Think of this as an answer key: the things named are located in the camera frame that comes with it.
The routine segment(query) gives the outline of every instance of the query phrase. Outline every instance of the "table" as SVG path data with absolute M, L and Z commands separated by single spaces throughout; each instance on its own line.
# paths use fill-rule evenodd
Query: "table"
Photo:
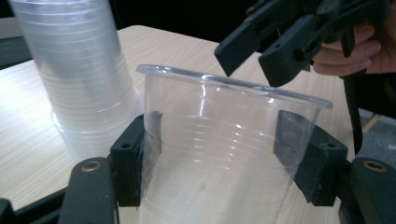
M 213 52 L 217 43 L 144 26 L 119 31 L 121 47 L 135 86 L 144 92 L 142 63 L 161 64 L 225 76 Z M 233 77 L 268 85 L 253 54 Z M 282 89 L 321 97 L 333 102 L 322 111 L 318 126 L 353 151 L 352 128 L 343 81 L 314 72 L 302 72 Z M 0 197 L 14 209 L 32 203 L 67 185 L 76 164 L 50 119 L 50 103 L 33 61 L 0 71 Z M 279 223 L 339 223 L 335 207 L 314 207 L 292 186 Z M 133 223 L 135 208 L 121 208 L 121 223 Z

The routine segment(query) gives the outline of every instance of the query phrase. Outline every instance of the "finger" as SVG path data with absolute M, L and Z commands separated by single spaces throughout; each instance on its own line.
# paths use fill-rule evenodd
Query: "finger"
M 315 57 L 315 63 L 327 63 L 332 65 L 346 65 L 361 62 L 368 59 L 381 50 L 381 45 L 376 40 L 363 42 L 352 50 L 348 58 L 344 57 L 343 51 L 334 49 L 322 49 Z
M 359 45 L 360 43 L 370 39 L 374 33 L 375 28 L 371 24 L 359 24 L 354 27 L 355 32 L 355 45 Z M 334 49 L 334 50 L 343 50 L 341 47 L 341 42 L 337 41 L 331 44 L 323 44 L 323 48 L 325 49 Z
M 391 12 L 388 18 L 385 20 L 384 28 L 385 32 L 389 35 L 392 41 L 396 42 L 396 0 L 391 1 Z
M 345 77 L 348 75 L 355 74 L 355 73 L 371 66 L 371 64 L 372 64 L 371 60 L 367 59 L 362 62 L 345 64 L 345 65 L 314 63 L 313 68 L 314 68 L 315 72 L 322 74 L 322 75 Z

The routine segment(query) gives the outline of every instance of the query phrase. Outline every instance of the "clear plastic cup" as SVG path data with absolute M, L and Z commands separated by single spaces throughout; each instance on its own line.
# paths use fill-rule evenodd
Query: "clear plastic cup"
M 137 72 L 146 78 L 139 223 L 275 223 L 332 104 L 166 66 Z
M 14 10 L 35 14 L 85 13 L 99 7 L 108 7 L 108 2 L 95 0 L 59 0 L 59 1 L 21 1 L 12 0 Z
M 52 111 L 51 117 L 55 127 L 61 134 L 70 154 L 76 161 L 83 161 L 92 157 L 107 157 L 111 146 L 125 131 L 128 125 L 142 113 L 142 102 L 140 94 L 136 91 L 136 95 L 131 102 L 124 107 L 124 114 L 108 116 L 105 120 L 94 120 L 92 125 L 87 124 L 87 120 L 82 120 L 82 127 L 72 126 L 71 122 L 59 120 L 60 114 Z
M 8 1 L 70 152 L 77 161 L 107 156 L 143 113 L 108 1 Z

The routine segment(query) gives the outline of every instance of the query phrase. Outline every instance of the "cup rim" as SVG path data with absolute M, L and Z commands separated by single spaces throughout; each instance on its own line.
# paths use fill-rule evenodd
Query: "cup rim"
M 235 91 L 246 95 L 263 98 L 269 97 L 289 104 L 316 107 L 320 109 L 332 109 L 332 102 L 328 100 L 231 77 L 220 77 L 217 75 L 155 64 L 140 64 L 136 67 L 136 72 L 155 77 L 187 81 L 198 85 L 212 86 L 221 88 L 225 91 Z

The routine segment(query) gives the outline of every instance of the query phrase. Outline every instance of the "metal screw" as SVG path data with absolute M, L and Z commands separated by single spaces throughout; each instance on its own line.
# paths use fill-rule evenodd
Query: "metal screw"
M 99 169 L 100 166 L 101 166 L 101 163 L 99 161 L 89 161 L 89 162 L 85 163 L 84 165 L 82 165 L 81 170 L 83 172 L 91 172 L 91 171 Z

